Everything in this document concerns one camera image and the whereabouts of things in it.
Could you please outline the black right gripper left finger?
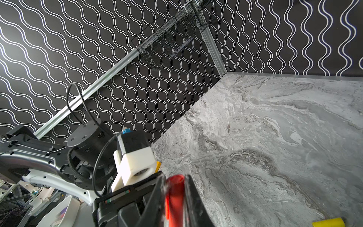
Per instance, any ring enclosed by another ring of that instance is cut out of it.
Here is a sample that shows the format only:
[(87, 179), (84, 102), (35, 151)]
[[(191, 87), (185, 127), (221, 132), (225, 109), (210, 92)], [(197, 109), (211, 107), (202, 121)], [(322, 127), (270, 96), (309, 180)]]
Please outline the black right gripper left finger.
[(135, 227), (163, 227), (165, 215), (165, 175), (157, 177), (157, 182), (152, 191), (148, 204)]

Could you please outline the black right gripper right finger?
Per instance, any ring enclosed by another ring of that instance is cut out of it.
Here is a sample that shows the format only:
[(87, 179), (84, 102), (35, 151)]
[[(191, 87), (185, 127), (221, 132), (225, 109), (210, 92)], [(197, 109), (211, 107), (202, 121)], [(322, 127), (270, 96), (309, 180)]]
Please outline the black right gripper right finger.
[(191, 175), (184, 179), (184, 227), (214, 227)]

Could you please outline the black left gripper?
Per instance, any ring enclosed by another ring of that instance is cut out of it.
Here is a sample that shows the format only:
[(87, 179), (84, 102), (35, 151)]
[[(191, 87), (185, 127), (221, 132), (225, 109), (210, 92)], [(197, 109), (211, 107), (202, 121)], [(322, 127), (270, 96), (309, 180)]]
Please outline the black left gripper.
[(95, 199), (92, 205), (95, 226), (135, 227), (161, 174), (159, 171), (139, 183)]

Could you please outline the red pen cap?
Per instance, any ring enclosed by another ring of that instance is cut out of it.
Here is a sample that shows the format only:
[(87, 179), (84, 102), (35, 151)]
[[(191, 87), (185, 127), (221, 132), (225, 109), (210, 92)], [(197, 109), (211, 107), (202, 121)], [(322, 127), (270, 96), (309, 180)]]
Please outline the red pen cap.
[(183, 227), (184, 180), (183, 175), (174, 175), (166, 181), (165, 217), (169, 227)]

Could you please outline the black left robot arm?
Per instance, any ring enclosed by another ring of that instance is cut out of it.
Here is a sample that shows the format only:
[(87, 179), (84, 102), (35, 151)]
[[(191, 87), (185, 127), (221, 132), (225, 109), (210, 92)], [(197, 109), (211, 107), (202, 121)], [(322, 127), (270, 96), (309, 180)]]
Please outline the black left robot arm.
[(23, 125), (1, 138), (1, 176), (43, 184), (92, 205), (97, 227), (158, 227), (165, 177), (144, 132), (114, 134), (94, 117), (63, 144), (41, 141)]

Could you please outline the yellow pen cap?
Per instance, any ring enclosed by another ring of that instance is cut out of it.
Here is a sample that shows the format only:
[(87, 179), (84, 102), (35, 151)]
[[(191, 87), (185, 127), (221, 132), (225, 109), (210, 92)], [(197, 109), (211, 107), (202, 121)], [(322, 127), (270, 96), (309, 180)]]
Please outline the yellow pen cap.
[(342, 218), (332, 218), (312, 223), (313, 227), (345, 227), (345, 222)]

